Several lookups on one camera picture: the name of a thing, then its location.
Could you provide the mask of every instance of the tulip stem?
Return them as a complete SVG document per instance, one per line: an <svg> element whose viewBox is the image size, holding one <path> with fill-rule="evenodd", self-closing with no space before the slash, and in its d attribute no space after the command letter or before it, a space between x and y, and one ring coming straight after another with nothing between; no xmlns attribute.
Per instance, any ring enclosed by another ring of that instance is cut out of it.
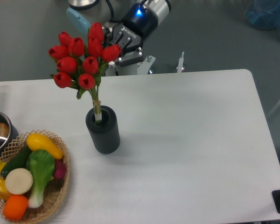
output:
<svg viewBox="0 0 280 224"><path fill-rule="evenodd" d="M98 98L98 86L97 86L97 98Z"/></svg>
<svg viewBox="0 0 280 224"><path fill-rule="evenodd" d="M100 101L98 100L98 86L97 86L97 89L95 87L90 89L89 93L91 93L91 97L93 100L94 113L100 114L101 113L101 104L100 104ZM95 121L96 124L99 124L100 122L101 122L101 120Z"/></svg>

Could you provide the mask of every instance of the woven basket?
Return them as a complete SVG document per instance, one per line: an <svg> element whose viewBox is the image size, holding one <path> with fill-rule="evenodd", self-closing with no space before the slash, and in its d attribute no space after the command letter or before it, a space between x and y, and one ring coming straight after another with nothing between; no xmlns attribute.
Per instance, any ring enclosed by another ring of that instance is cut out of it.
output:
<svg viewBox="0 0 280 224"><path fill-rule="evenodd" d="M8 146L4 149L4 152L2 153L2 156L0 157L1 161L8 162L11 160L18 151L25 145L26 138L31 133L40 133L47 137L49 137L55 144L57 144L61 150L63 151L64 158L63 162L65 163L67 167L67 172L62 180L52 180L48 183L46 186L45 192L44 192L44 200L43 204L37 208L37 209L30 209L27 208L24 216L21 220L17 222L10 221L6 219L3 215L3 208L5 205L5 202L0 199L0 214L1 217L4 218L6 221L9 221L11 223L17 223L17 224L36 224L49 216L51 216L61 205L62 201L64 200L64 197L66 195L66 190L69 182L69 174L70 174L70 161L69 161L69 155L66 148L65 143L62 141L60 137L58 137L56 134L47 132L45 130L43 131L32 131L26 134L22 134L21 136L18 136L15 140L12 140L11 143L8 144Z"/></svg>

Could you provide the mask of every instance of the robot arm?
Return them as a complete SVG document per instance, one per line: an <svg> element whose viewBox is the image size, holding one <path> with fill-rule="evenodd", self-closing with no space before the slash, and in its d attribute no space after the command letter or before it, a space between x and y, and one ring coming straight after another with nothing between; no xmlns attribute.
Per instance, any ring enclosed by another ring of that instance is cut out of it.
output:
<svg viewBox="0 0 280 224"><path fill-rule="evenodd" d="M108 43L118 44L122 48L121 57L116 64L126 67L143 62L143 41L165 19L175 2L176 0L69 0L71 8L67 10L67 14L83 33L87 33L91 24L80 14L82 12L85 17L91 16L91 22L100 21L102 24L119 16L121 19L118 24L112 28L104 25L103 29L108 36Z"/></svg>

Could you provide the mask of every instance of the black vase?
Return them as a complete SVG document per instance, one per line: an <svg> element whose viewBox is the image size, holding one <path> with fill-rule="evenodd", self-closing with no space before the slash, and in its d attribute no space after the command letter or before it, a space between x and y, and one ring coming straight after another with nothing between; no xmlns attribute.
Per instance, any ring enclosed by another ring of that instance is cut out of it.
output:
<svg viewBox="0 0 280 224"><path fill-rule="evenodd" d="M117 117L110 107L101 106L102 121L95 124L93 108L86 115L86 126L95 148L104 154L109 154L118 149L120 144Z"/></svg>

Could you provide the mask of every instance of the blue pot handle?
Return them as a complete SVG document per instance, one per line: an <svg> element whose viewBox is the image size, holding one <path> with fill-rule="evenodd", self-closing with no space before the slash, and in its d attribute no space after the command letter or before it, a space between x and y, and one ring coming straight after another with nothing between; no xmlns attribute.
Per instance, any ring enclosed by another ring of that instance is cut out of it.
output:
<svg viewBox="0 0 280 224"><path fill-rule="evenodd" d="M88 33L88 28L91 26L91 24L80 13L69 7L66 10L66 14L70 19L71 23L74 24L74 26L79 31L81 31L84 34Z"/></svg>

